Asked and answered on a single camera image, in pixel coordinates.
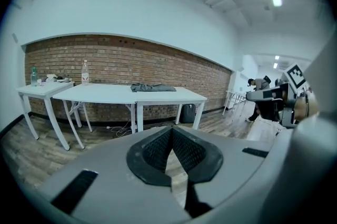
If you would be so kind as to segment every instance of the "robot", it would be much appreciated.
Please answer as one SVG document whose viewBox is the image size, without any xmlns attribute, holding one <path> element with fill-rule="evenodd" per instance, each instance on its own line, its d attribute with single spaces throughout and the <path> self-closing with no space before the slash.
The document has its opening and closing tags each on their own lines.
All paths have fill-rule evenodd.
<svg viewBox="0 0 337 224">
<path fill-rule="evenodd" d="M 273 144 L 160 127 L 111 140 L 52 175 L 30 202 L 54 223 L 278 223 L 287 221 L 331 171 L 337 156 L 336 34 L 305 73 L 294 65 L 276 87 L 249 92 L 265 119 L 287 127 Z M 295 93 L 310 81 L 320 113 L 293 123 Z M 185 208 L 171 194 L 167 157 L 189 179 Z"/>
</svg>

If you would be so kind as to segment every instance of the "folded gray shirt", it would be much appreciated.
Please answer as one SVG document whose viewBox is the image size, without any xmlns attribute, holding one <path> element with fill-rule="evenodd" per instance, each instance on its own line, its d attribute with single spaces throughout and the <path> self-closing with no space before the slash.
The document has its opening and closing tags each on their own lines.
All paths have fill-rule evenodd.
<svg viewBox="0 0 337 224">
<path fill-rule="evenodd" d="M 172 86 L 165 84 L 149 85 L 142 83 L 134 83 L 131 85 L 132 92 L 163 92 L 163 91 L 176 91 Z"/>
</svg>

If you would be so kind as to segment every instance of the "black slot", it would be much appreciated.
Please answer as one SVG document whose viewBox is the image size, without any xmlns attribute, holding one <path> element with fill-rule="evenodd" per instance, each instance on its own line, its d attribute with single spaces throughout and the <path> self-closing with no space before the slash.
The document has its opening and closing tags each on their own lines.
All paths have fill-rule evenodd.
<svg viewBox="0 0 337 224">
<path fill-rule="evenodd" d="M 83 170 L 67 187 L 52 201 L 52 205 L 70 214 L 82 199 L 97 177 L 97 172 Z"/>
<path fill-rule="evenodd" d="M 244 148 L 242 150 L 242 152 L 247 153 L 247 154 L 252 154 L 252 155 L 255 155 L 257 157 L 262 157 L 262 158 L 266 158 L 267 155 L 268 155 L 268 152 L 266 152 L 266 151 L 253 149 L 253 148 L 249 148 L 249 147 Z"/>
</svg>

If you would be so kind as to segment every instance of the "black pants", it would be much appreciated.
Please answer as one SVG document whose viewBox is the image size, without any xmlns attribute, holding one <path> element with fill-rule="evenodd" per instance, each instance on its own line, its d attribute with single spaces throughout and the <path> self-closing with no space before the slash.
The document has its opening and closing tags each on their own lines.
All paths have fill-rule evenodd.
<svg viewBox="0 0 337 224">
<path fill-rule="evenodd" d="M 254 108 L 254 113 L 253 113 L 253 115 L 251 116 L 251 117 L 249 117 L 249 120 L 250 121 L 255 121 L 255 119 L 258 117 L 259 115 L 258 115 L 258 113 L 257 113 L 257 108 L 255 107 Z"/>
</svg>

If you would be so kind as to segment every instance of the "person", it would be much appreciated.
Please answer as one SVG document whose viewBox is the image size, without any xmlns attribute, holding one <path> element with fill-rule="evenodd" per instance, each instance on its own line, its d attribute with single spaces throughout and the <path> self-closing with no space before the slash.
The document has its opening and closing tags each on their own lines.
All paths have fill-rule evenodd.
<svg viewBox="0 0 337 224">
<path fill-rule="evenodd" d="M 263 90 L 263 89 L 269 89 L 269 83 L 264 79 L 249 79 L 248 80 L 248 86 L 254 86 L 254 85 L 256 86 L 255 87 L 256 91 Z M 252 116 L 246 118 L 247 122 L 254 122 L 255 121 L 255 119 L 259 116 L 257 110 L 258 110 L 258 107 L 257 107 L 257 105 L 255 105 L 254 112 L 253 112 Z"/>
</svg>

